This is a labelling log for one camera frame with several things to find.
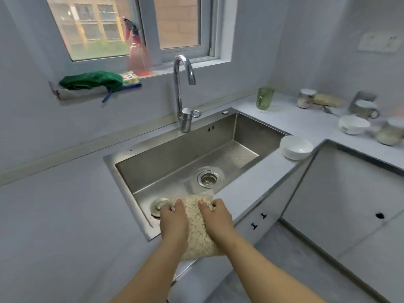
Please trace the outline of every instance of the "white countertop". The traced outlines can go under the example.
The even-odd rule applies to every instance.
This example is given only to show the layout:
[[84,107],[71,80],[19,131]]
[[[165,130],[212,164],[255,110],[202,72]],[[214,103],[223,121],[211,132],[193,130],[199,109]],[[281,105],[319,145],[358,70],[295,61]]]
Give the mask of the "white countertop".
[[[256,96],[218,107],[234,107],[314,146],[330,139],[404,170],[404,145],[384,146],[367,135],[337,129],[338,118],[302,110],[296,99],[276,94],[267,111]],[[178,124],[121,142],[0,187],[0,293],[2,302],[108,302],[159,244],[147,242],[115,184],[103,156]],[[222,189],[234,219],[294,166],[275,151]]]

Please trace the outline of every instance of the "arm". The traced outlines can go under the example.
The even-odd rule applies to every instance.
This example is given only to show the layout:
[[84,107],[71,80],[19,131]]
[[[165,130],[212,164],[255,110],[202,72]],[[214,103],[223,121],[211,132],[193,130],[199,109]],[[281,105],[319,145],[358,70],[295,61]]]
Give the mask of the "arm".
[[165,302],[175,270],[187,249],[188,219],[180,199],[175,212],[165,205],[160,210],[162,240],[134,278],[110,303]]
[[229,258],[252,303],[325,303],[240,236],[221,199],[214,205],[211,211],[205,203],[199,203],[206,230]]

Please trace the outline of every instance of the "spoon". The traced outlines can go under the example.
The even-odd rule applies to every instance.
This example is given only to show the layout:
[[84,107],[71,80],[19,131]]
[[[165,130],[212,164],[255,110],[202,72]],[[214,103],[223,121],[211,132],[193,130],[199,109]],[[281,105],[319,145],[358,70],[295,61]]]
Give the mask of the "spoon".
[[323,112],[325,112],[325,113],[327,113],[327,114],[334,115],[334,116],[336,116],[336,117],[338,117],[338,118],[341,118],[340,115],[334,114],[334,113],[331,111],[331,109],[330,109],[329,106],[323,106]]

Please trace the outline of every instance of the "faucet spout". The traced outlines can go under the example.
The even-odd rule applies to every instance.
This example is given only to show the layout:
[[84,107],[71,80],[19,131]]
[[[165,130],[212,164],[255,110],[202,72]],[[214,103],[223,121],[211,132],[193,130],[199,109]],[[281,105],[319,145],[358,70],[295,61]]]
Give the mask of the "faucet spout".
[[181,121],[181,113],[182,113],[182,101],[181,101],[181,86],[179,84],[179,65],[180,62],[185,66],[185,70],[187,71],[188,83],[189,85],[195,85],[195,74],[194,69],[192,68],[191,62],[182,54],[175,56],[174,59],[174,88],[175,88],[175,98],[177,101],[177,116],[178,120]]

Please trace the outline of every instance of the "white cabinet door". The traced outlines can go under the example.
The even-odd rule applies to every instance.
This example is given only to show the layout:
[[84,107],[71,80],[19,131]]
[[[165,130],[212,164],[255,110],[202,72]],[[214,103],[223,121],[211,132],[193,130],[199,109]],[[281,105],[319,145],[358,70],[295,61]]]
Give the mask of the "white cabinet door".
[[404,178],[326,144],[283,218],[337,258],[404,209],[403,196]]
[[404,301],[404,213],[338,261],[392,303]]
[[[300,166],[236,225],[237,231],[252,245],[255,245],[278,220],[308,164],[309,161]],[[201,259],[171,287],[168,301],[170,303],[203,303],[232,270],[226,256]]]

